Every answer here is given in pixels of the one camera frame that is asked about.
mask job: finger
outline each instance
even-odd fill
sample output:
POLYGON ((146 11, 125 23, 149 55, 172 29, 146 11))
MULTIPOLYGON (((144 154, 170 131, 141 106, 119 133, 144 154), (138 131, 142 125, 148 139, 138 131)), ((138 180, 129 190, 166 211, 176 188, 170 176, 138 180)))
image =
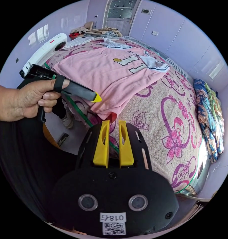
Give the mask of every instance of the finger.
POLYGON ((46 92, 43 95, 43 99, 45 99, 45 100, 57 100, 58 98, 60 98, 60 96, 61 96, 60 93, 57 93, 55 91, 49 91, 49 92, 46 92))
MULTIPOLYGON (((53 80, 38 80, 32 82, 32 88, 40 93, 45 93, 47 91, 52 91, 54 89, 56 79, 53 80)), ((69 85, 70 81, 65 79, 62 85, 62 88, 66 88, 69 85)))
POLYGON ((57 100, 44 100, 44 99, 40 99, 38 101, 38 104, 40 106, 43 106, 43 107, 53 107, 54 105, 56 105, 57 103, 57 100))
POLYGON ((52 112, 52 107, 44 107, 43 110, 44 110, 46 113, 51 113, 51 112, 52 112))

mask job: electrical outlet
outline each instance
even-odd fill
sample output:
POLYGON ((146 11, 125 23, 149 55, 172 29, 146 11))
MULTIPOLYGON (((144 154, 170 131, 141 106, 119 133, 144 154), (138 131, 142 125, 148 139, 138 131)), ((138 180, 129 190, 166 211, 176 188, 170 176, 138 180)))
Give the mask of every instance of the electrical outlet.
POLYGON ((159 34, 159 33, 156 32, 156 31, 153 31, 153 32, 152 32, 152 35, 154 35, 154 36, 158 36, 158 34, 159 34))

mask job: door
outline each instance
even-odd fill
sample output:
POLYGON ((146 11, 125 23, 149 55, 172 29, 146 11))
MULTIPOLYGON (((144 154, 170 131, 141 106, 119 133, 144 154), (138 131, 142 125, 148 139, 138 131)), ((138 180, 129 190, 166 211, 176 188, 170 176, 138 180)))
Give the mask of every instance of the door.
POLYGON ((139 3, 140 0, 109 0, 104 27, 117 28, 123 36, 128 36, 139 3))

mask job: camera lens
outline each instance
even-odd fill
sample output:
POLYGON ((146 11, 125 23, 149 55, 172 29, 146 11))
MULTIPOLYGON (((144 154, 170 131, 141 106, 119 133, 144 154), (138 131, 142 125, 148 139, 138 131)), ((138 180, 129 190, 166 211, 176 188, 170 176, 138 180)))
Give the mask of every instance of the camera lens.
POLYGON ((93 211, 98 206, 97 199, 90 194, 84 194, 80 196, 78 199, 78 204, 79 207, 85 211, 93 211))
POLYGON ((129 208, 133 211, 142 211, 148 205, 148 200, 143 195, 135 195, 129 200, 129 208))

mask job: blue blanket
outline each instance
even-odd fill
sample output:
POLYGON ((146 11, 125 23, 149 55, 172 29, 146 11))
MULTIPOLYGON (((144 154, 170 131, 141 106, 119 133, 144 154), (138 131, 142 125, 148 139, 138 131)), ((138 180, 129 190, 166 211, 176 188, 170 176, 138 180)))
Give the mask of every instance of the blue blanket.
POLYGON ((205 82, 195 79, 194 90, 197 97, 198 121, 207 144, 209 159, 214 163, 219 155, 223 153, 223 138, 211 113, 211 105, 205 82))

